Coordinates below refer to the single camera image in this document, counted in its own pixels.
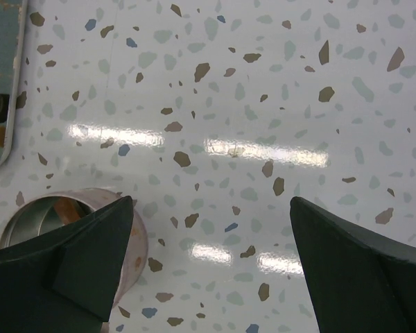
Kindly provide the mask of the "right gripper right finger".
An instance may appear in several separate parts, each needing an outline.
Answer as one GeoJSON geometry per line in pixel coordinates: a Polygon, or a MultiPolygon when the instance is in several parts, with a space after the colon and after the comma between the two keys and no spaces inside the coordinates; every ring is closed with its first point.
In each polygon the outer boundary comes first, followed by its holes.
{"type": "Polygon", "coordinates": [[[416,332],[416,248],[294,197],[290,218],[321,332],[416,332]]]}

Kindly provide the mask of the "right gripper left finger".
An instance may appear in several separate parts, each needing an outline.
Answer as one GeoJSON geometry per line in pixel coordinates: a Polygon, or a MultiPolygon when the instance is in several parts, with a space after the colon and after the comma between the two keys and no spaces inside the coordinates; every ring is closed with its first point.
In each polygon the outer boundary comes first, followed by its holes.
{"type": "Polygon", "coordinates": [[[124,196],[79,221],[0,250],[0,332],[100,332],[133,222],[124,196]]]}

